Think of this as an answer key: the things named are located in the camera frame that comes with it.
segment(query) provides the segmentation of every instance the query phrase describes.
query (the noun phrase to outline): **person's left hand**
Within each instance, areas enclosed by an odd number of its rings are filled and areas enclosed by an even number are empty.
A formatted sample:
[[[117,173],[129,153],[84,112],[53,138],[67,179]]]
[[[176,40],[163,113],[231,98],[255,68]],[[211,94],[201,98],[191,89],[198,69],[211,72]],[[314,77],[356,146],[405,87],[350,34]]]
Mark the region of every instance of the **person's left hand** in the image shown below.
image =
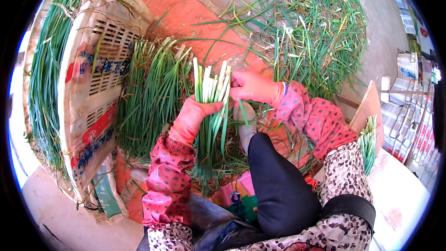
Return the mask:
[[[195,95],[184,102],[180,114],[170,128],[169,138],[190,146],[200,131],[201,121],[209,114],[214,114],[223,108],[223,103],[202,104],[195,101]]]

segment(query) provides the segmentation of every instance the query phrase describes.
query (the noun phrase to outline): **wooden stick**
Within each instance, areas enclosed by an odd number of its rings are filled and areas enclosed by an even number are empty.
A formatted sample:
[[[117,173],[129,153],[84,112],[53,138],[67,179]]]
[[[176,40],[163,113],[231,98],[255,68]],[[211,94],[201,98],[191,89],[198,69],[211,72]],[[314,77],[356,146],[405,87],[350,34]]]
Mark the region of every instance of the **wooden stick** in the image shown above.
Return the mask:
[[[423,92],[423,91],[382,90],[381,93],[420,94],[420,95],[433,96],[432,92]]]

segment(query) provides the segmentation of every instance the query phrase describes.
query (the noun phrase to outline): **person's right hand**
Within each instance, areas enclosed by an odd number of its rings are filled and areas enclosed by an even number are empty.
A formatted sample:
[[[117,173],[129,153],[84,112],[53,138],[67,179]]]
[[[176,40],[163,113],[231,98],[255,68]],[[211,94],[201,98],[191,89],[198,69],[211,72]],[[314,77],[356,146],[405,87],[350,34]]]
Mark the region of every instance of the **person's right hand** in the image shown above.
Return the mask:
[[[253,100],[270,104],[277,109],[285,94],[285,85],[254,72],[236,70],[231,73],[229,95],[237,100]]]

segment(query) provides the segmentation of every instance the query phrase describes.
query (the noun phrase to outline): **elastic cuff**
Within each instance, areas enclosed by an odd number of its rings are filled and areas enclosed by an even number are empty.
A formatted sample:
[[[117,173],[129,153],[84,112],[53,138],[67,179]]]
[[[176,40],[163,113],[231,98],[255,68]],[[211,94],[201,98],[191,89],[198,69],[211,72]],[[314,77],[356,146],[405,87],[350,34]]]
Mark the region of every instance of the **elastic cuff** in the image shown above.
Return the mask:
[[[171,138],[166,138],[166,141],[164,142],[164,146],[169,151],[177,151],[183,155],[189,155],[192,150],[192,148],[189,147],[188,145],[185,145],[181,142],[177,142]]]

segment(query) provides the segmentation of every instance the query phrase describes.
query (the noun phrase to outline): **wooden board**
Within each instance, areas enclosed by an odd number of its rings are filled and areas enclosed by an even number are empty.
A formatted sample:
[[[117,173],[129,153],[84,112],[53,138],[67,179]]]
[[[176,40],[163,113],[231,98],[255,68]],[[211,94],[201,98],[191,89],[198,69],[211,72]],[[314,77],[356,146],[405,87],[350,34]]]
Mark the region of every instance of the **wooden board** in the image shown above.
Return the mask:
[[[361,104],[350,122],[350,127],[359,134],[366,126],[367,117],[373,114],[378,115],[376,119],[377,127],[375,147],[376,155],[378,155],[378,152],[384,144],[383,117],[381,114],[380,98],[378,96],[378,91],[376,90],[375,82],[370,81]]]

